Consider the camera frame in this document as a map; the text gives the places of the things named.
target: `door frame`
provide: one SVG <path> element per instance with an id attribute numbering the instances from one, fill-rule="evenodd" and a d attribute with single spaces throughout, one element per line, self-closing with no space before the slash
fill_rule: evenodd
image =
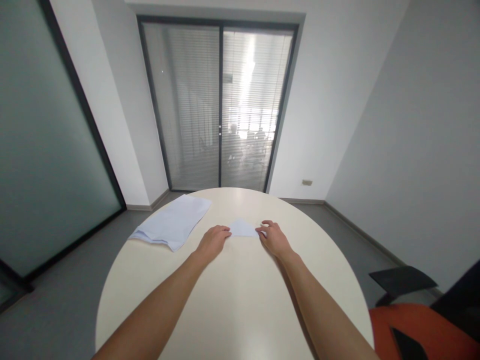
<path id="1" fill-rule="evenodd" d="M 145 37 L 145 31 L 142 26 L 143 23 L 151 24 L 172 24 L 172 25 L 197 25 L 197 26 L 211 26 L 218 27 L 219 29 L 219 66 L 218 66 L 218 125 L 222 126 L 222 104 L 223 104 L 223 57 L 224 57 L 224 28 L 244 28 L 244 29 L 258 29 L 258 30 L 285 30 L 293 31 L 291 40 L 290 53 L 288 54 L 288 63 L 285 71 L 285 78 L 283 79 L 280 103 L 278 105 L 278 115 L 276 119 L 275 132 L 273 141 L 271 144 L 270 159 L 268 161 L 268 168 L 265 177 L 265 184 L 263 186 L 263 192 L 267 192 L 269 179 L 272 171 L 272 164 L 274 160 L 274 154 L 276 146 L 279 142 L 279 130 L 280 122 L 282 119 L 283 111 L 285 110 L 285 98 L 287 96 L 287 85 L 291 76 L 292 63 L 294 62 L 294 54 L 297 46 L 297 37 L 299 33 L 300 24 L 292 22 L 263 22 L 263 21 L 242 21 L 242 20 L 221 20 L 221 19 L 209 19 L 209 18 L 196 18 L 196 17 L 173 17 L 173 16 L 155 16 L 155 15 L 137 15 L 138 32 L 140 35 L 141 48 L 143 51 L 143 59 L 145 61 L 146 75 L 148 78 L 148 85 L 150 88 L 151 101 L 153 103 L 153 111 L 155 113 L 158 137 L 160 140 L 161 154 L 163 157 L 163 164 L 165 166 L 166 179 L 168 182 L 168 188 L 173 192 L 191 192 L 191 189 L 172 189 L 172 179 L 170 176 L 170 169 L 167 160 L 167 150 L 165 147 L 165 138 L 162 131 L 162 124 L 160 122 L 159 106 L 157 103 L 157 96 L 155 92 L 155 85 L 153 81 L 153 72 L 150 65 L 149 52 L 147 48 L 147 40 Z M 222 187 L 222 136 L 218 136 L 218 187 Z"/>

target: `metal frame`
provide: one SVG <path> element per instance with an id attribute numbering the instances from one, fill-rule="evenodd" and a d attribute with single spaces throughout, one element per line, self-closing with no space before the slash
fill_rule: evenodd
<path id="1" fill-rule="evenodd" d="M 149 53 L 147 49 L 147 41 L 145 38 L 145 31 L 142 26 L 142 23 L 154 23 L 154 24 L 173 24 L 173 25 L 197 25 L 197 26 L 211 26 L 218 27 L 219 29 L 219 104 L 218 104 L 218 120 L 219 120 L 219 133 L 223 133 L 222 125 L 222 104 L 223 104 L 223 38 L 224 38 L 224 28 L 242 28 L 242 29 L 258 29 L 258 30 L 288 30 L 293 31 L 293 37 L 290 45 L 290 54 L 288 56 L 288 65 L 285 72 L 285 78 L 283 79 L 280 104 L 278 106 L 278 116 L 276 120 L 275 132 L 273 141 L 271 143 L 270 159 L 268 161 L 267 172 L 265 176 L 265 185 L 263 187 L 263 192 L 267 192 L 267 187 L 269 183 L 269 178 L 272 171 L 272 163 L 274 160 L 275 148 L 278 143 L 280 121 L 282 118 L 282 113 L 285 110 L 285 98 L 287 95 L 287 84 L 290 79 L 291 67 L 294 59 L 295 47 L 297 44 L 297 36 L 299 32 L 300 24 L 298 23 L 278 23 L 278 22 L 260 22 L 260 21 L 240 21 L 240 20 L 219 20 L 219 19 L 207 19 L 207 18 L 190 18 L 190 17 L 171 17 L 171 16 L 154 16 L 154 15 L 137 15 L 136 16 L 138 23 L 138 31 L 140 33 L 141 47 L 143 51 L 143 58 L 145 61 L 146 73 L 148 78 L 148 85 L 150 87 L 151 100 L 153 102 L 155 118 L 158 127 L 158 137 L 160 139 L 160 147 L 163 157 L 163 163 L 165 165 L 165 172 L 168 181 L 168 188 L 171 191 L 190 191 L 190 190 L 178 190 L 172 189 L 172 179 L 170 176 L 170 170 L 167 160 L 167 153 L 165 149 L 165 140 L 162 130 L 162 124 L 160 123 L 160 114 L 158 108 L 158 102 L 155 92 L 155 86 L 153 81 L 153 73 L 150 65 Z M 218 136 L 218 187 L 222 187 L 222 136 Z"/>
<path id="2" fill-rule="evenodd" d="M 102 221 L 100 224 L 95 226 L 93 229 L 88 231 L 86 234 L 84 234 L 83 236 L 81 236 L 80 238 L 72 242 L 69 246 L 64 248 L 58 254 L 54 255 L 45 263 L 41 264 L 39 267 L 32 270 L 26 276 L 23 276 L 23 277 L 20 276 L 16 271 L 14 271 L 12 268 L 10 268 L 5 262 L 3 262 L 0 259 L 0 278 L 4 277 L 6 282 L 10 283 L 7 285 L 10 285 L 12 288 L 14 288 L 14 290 L 16 290 L 16 293 L 14 296 L 12 296 L 9 300 L 5 301 L 3 304 L 0 304 L 0 313 L 3 312 L 5 309 L 7 309 L 9 306 L 13 305 L 25 293 L 31 293 L 34 290 L 34 287 L 31 285 L 31 281 L 33 281 L 39 275 L 43 274 L 46 270 L 48 270 L 54 264 L 56 264 L 61 259 L 63 259 L 67 254 L 69 254 L 71 251 L 77 248 L 80 244 L 88 240 L 94 233 L 96 233 L 98 230 L 103 228 L 105 225 L 107 225 L 109 222 L 111 222 L 113 219 L 115 219 L 118 215 L 120 215 L 123 211 L 127 209 L 124 197 L 122 195 L 122 191 L 120 190 L 119 183 L 117 181 L 114 170 L 112 168 L 112 164 L 110 163 L 105 146 L 102 142 L 102 138 L 100 136 L 99 130 L 95 123 L 92 111 L 87 101 L 87 97 L 85 96 L 84 90 L 82 88 L 82 84 L 78 77 L 77 71 L 75 70 L 74 63 L 72 61 L 72 58 L 70 57 L 70 53 L 67 49 L 67 45 L 65 43 L 62 32 L 60 30 L 60 26 L 55 17 L 55 13 L 52 9 L 52 5 L 50 4 L 49 0 L 37 0 L 37 3 L 40 6 L 45 22 L 48 26 L 49 32 L 58 49 L 58 53 L 61 57 L 65 70 L 68 74 L 73 90 L 75 91 L 75 95 L 80 104 L 81 110 L 85 116 L 90 133 L 93 137 L 93 140 L 100 154 L 101 161 L 108 174 L 108 177 L 110 179 L 115 195 L 118 199 L 118 202 L 120 203 L 120 210 L 118 210 L 117 212 L 109 216 L 107 219 Z"/>

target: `black chair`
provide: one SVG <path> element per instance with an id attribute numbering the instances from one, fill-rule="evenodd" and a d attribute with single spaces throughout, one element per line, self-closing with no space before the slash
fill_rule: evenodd
<path id="1" fill-rule="evenodd" d="M 400 266 L 369 275 L 386 291 L 370 310 L 381 359 L 406 359 L 413 345 L 420 351 L 411 359 L 480 359 L 480 260 L 430 308 L 391 305 L 401 295 L 438 286 L 420 270 Z"/>

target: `white table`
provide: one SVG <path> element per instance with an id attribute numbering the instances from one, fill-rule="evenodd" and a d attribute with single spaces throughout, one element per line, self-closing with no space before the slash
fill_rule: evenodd
<path id="1" fill-rule="evenodd" d="M 277 222 L 293 250 L 373 346 L 367 304 L 352 268 L 312 219 L 283 200 L 253 190 L 222 187 L 190 195 L 210 199 L 212 205 L 180 250 L 129 240 L 118 253 L 98 306 L 97 350 L 197 248 L 210 227 L 228 226 L 237 218 L 255 226 L 267 219 Z M 313 358 L 285 282 L 258 238 L 227 239 L 200 276 L 160 358 Z"/>

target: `white paper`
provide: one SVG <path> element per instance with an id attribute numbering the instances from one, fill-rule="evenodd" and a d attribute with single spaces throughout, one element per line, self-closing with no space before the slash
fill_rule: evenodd
<path id="1" fill-rule="evenodd" d="M 255 228 L 245 220 L 238 218 L 229 225 L 231 235 L 234 236 L 247 236 L 258 238 L 259 234 L 255 231 Z"/>
<path id="2" fill-rule="evenodd" d="M 151 244 L 165 244 L 176 252 L 187 241 L 197 223 L 204 217 L 212 202 L 201 197 L 182 195 L 145 220 L 129 239 Z"/>

